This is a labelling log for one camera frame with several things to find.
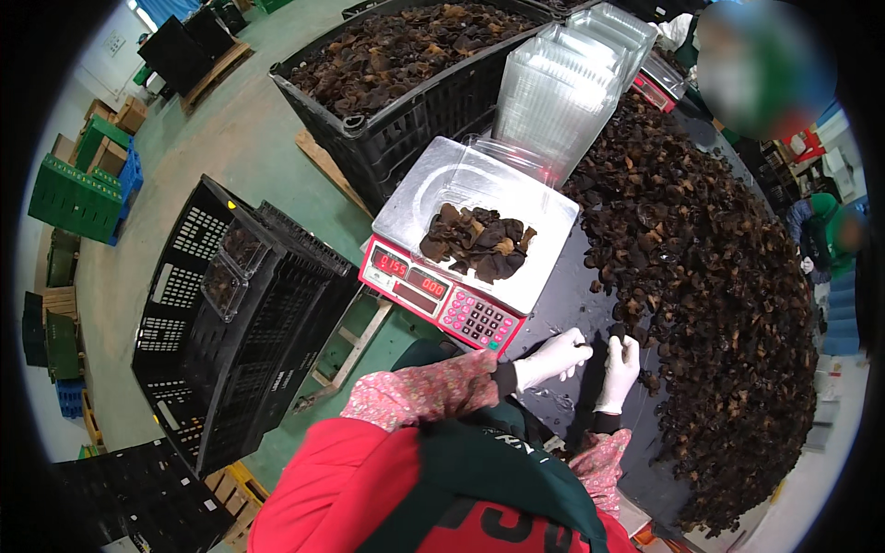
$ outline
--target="blue plastic crate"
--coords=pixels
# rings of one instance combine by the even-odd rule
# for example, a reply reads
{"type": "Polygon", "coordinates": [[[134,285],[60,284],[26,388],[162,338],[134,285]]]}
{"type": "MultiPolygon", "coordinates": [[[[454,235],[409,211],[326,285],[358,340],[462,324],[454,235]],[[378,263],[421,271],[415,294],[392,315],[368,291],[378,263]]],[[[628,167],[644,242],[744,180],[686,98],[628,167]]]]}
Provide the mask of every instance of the blue plastic crate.
{"type": "Polygon", "coordinates": [[[117,238],[119,237],[123,221],[129,216],[129,210],[132,208],[132,203],[137,196],[137,194],[133,193],[137,193],[141,190],[142,185],[144,184],[142,158],[138,155],[138,152],[135,151],[135,138],[132,136],[129,137],[129,149],[127,152],[126,163],[123,165],[123,169],[119,172],[119,184],[123,195],[123,208],[119,211],[119,218],[117,219],[117,226],[114,228],[113,235],[110,240],[108,240],[108,243],[111,246],[117,245],[117,238]]]}
{"type": "Polygon", "coordinates": [[[86,387],[86,382],[80,379],[56,380],[56,393],[58,393],[58,406],[61,407],[61,415],[66,419],[77,419],[83,416],[83,400],[81,390],[86,387]]]}

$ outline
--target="cardboard box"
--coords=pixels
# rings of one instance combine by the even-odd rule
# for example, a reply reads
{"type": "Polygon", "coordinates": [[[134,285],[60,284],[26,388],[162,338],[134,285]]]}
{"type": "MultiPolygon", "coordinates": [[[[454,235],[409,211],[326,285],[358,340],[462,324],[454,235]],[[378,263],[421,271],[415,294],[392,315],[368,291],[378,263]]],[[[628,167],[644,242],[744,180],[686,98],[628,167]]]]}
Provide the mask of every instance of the cardboard box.
{"type": "Polygon", "coordinates": [[[62,161],[67,161],[71,158],[75,146],[76,144],[74,144],[73,140],[61,133],[58,133],[55,143],[52,144],[52,151],[50,152],[50,154],[57,157],[58,159],[61,159],[62,161]]]}
{"type": "Polygon", "coordinates": [[[92,169],[98,167],[115,177],[119,177],[119,172],[123,170],[123,165],[126,163],[126,157],[127,152],[116,142],[105,136],[101,146],[96,151],[95,157],[89,163],[88,174],[92,174],[92,169]]]}
{"type": "Polygon", "coordinates": [[[116,115],[117,112],[111,109],[110,105],[105,104],[104,102],[96,98],[92,101],[92,104],[89,106],[88,111],[86,111],[86,117],[84,117],[83,120],[89,121],[92,118],[93,113],[97,113],[102,119],[107,119],[110,121],[111,116],[116,115]]]}
{"type": "Polygon", "coordinates": [[[135,96],[128,96],[119,113],[111,120],[117,128],[127,133],[135,134],[142,127],[142,123],[148,117],[148,106],[135,96]]]}

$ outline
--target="digital scale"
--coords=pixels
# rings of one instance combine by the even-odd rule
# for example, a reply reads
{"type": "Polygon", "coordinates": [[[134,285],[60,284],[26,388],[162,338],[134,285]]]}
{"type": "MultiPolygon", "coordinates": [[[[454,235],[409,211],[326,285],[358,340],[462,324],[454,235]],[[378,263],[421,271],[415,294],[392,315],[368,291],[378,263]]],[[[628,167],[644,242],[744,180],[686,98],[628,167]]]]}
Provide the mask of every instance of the digital scale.
{"type": "Polygon", "coordinates": [[[431,273],[377,235],[366,249],[359,279],[460,341],[498,355],[526,320],[476,290],[431,273]]]}
{"type": "Polygon", "coordinates": [[[517,169],[436,137],[372,223],[359,279],[473,348],[500,356],[534,309],[578,214],[578,204],[517,169]],[[448,272],[419,244],[442,202],[498,209],[537,235],[525,264],[494,285],[448,272]]]}

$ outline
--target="white glove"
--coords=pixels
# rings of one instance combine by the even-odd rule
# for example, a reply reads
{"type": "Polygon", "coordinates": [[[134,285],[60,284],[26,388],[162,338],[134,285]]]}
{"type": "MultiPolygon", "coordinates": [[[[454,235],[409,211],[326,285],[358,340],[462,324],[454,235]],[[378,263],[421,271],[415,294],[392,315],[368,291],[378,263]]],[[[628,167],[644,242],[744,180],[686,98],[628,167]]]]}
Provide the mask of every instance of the white glove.
{"type": "Polygon", "coordinates": [[[632,336],[624,336],[625,354],[618,336],[609,338],[609,357],[605,360],[603,392],[596,400],[593,411],[620,415],[627,393],[639,377],[639,342],[632,336]]]}
{"type": "Polygon", "coordinates": [[[799,262],[799,268],[802,269],[803,273],[808,274],[814,270],[814,262],[810,257],[806,257],[801,262],[799,262]]]}
{"type": "Polygon", "coordinates": [[[550,338],[529,357],[513,361],[516,390],[522,394],[550,377],[559,375],[559,379],[565,382],[566,378],[574,376],[574,368],[593,357],[593,348],[587,345],[575,347],[579,343],[584,343],[584,335],[577,328],[569,328],[550,338]]]}

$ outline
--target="floral sleeve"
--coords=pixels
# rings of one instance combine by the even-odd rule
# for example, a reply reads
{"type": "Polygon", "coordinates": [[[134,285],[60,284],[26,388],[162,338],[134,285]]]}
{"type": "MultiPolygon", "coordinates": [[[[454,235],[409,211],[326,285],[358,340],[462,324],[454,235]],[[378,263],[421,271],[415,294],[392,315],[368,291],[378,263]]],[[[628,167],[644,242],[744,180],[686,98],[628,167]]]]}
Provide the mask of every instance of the floral sleeve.
{"type": "Polygon", "coordinates": [[[584,437],[586,449],[568,464],[596,507],[613,518],[620,515],[620,497],[616,487],[623,474],[620,458],[630,443],[631,435],[626,428],[611,435],[587,433],[584,437]]]}
{"type": "Polygon", "coordinates": [[[498,404],[495,352],[478,349],[395,373],[372,373],[357,380],[341,416],[393,432],[419,422],[451,419],[498,404]]]}

